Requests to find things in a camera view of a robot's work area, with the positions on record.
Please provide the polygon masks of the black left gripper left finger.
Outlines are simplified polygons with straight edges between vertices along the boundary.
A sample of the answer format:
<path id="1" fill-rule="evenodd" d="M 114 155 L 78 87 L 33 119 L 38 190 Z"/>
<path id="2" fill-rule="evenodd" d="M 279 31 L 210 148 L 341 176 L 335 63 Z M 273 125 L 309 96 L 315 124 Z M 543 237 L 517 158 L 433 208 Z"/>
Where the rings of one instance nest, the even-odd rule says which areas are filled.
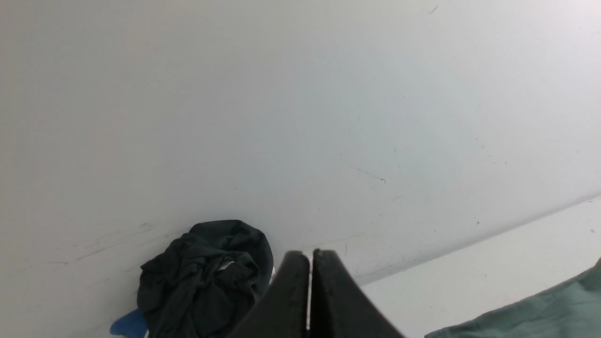
<path id="1" fill-rule="evenodd" d="M 302 252 L 287 252 L 262 299 L 230 338 L 305 338 L 310 264 Z"/>

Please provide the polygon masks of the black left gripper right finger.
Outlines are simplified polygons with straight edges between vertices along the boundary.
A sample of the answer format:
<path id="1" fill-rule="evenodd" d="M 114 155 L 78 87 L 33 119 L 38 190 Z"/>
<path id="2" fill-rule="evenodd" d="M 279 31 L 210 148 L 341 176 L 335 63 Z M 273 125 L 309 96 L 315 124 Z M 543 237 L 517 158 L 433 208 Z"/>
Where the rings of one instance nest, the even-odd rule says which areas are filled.
<path id="1" fill-rule="evenodd" d="M 401 338 L 331 250 L 314 250 L 310 337 Z"/>

